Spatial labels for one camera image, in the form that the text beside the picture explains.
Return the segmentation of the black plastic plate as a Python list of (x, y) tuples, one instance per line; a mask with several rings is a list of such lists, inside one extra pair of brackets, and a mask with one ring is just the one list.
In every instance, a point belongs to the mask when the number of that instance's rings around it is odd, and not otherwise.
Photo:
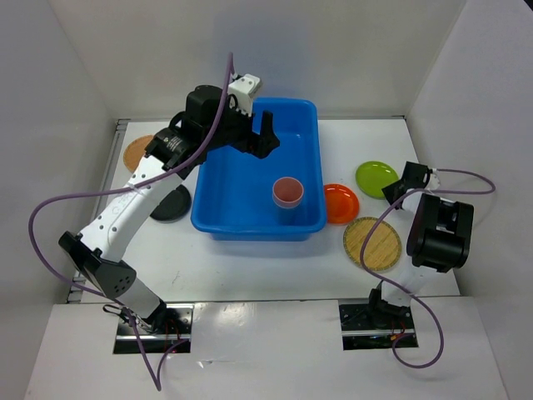
[(192, 205), (189, 190), (180, 185), (166, 195), (150, 214), (150, 218), (160, 223), (174, 223), (184, 217)]

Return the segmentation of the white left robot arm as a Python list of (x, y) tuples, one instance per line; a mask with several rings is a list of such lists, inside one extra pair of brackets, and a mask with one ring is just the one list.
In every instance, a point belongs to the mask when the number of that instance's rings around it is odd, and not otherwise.
[(227, 90), (196, 87), (187, 95), (185, 110), (148, 143), (126, 192), (80, 233), (65, 232), (59, 239), (77, 270), (106, 298), (129, 308), (147, 333), (161, 333), (174, 315), (123, 255), (141, 225), (210, 151), (231, 146), (263, 159), (279, 146), (271, 112), (263, 112), (259, 132), (252, 130), (252, 104), (260, 88), (260, 81), (250, 75), (230, 83)]

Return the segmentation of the pink plastic cup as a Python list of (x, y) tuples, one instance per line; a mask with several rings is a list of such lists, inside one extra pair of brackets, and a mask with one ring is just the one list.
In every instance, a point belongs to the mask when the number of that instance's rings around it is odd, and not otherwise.
[(304, 193), (302, 183), (293, 177), (281, 177), (272, 186), (272, 198), (279, 208), (296, 208)]

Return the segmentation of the green plastic plate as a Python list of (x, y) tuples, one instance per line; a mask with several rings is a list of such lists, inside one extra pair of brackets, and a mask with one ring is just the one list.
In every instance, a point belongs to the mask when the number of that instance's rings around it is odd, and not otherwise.
[(394, 168), (380, 161), (362, 163), (355, 172), (357, 186), (371, 198), (383, 199), (382, 189), (399, 180)]

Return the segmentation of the yellow woven bamboo plate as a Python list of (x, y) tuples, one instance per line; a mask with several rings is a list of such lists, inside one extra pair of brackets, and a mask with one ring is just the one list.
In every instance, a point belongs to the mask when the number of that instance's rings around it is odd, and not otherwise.
[[(343, 247), (347, 256), (361, 266), (361, 247), (375, 217), (361, 217), (346, 226), (343, 233)], [(365, 265), (375, 272), (385, 272), (393, 268), (401, 258), (401, 239), (396, 230), (388, 223), (381, 222), (366, 245)]]

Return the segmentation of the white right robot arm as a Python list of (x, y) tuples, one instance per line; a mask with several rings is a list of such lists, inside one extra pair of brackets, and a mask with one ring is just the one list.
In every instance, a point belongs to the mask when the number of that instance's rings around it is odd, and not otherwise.
[(385, 327), (393, 318), (410, 311), (412, 295), (429, 281), (466, 263), (471, 245), (474, 207), (464, 202), (452, 202), (422, 189), (438, 188), (433, 171), (422, 164), (407, 162), (401, 178), (382, 189), (386, 200), (394, 203), (410, 194), (396, 207), (414, 215), (406, 254), (411, 264), (402, 269), (400, 287), (380, 282), (371, 290), (365, 317), (375, 328)]

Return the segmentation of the orange woven bamboo plate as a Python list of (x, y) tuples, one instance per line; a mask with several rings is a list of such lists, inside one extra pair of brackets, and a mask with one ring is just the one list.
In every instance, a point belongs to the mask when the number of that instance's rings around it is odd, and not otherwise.
[(139, 162), (144, 157), (147, 145), (152, 141), (153, 135), (145, 135), (130, 142), (122, 156), (123, 163), (130, 173), (134, 173)]

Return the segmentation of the orange plastic plate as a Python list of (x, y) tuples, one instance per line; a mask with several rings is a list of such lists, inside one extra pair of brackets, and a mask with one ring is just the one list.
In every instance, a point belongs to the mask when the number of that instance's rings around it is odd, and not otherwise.
[(356, 194), (339, 183), (324, 186), (326, 199), (326, 219), (330, 224), (344, 225), (354, 220), (360, 212), (360, 202)]

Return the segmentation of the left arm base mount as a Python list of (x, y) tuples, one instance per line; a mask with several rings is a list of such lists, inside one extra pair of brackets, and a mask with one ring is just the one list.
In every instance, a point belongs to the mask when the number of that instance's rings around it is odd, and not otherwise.
[[(119, 306), (106, 304), (102, 307), (105, 313), (118, 317), (117, 332), (113, 347), (116, 355), (139, 354), (137, 336), (129, 318)], [(156, 327), (146, 325), (137, 319), (139, 338), (147, 354), (189, 353), (192, 339), (193, 303), (169, 303), (167, 311), (170, 316)]]

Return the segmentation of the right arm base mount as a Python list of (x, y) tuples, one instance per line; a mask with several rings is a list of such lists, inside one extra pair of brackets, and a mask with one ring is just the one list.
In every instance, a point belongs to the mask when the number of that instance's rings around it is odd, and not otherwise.
[(411, 313), (403, 317), (374, 315), (364, 303), (340, 303), (339, 316), (344, 351), (417, 348), (415, 324)]

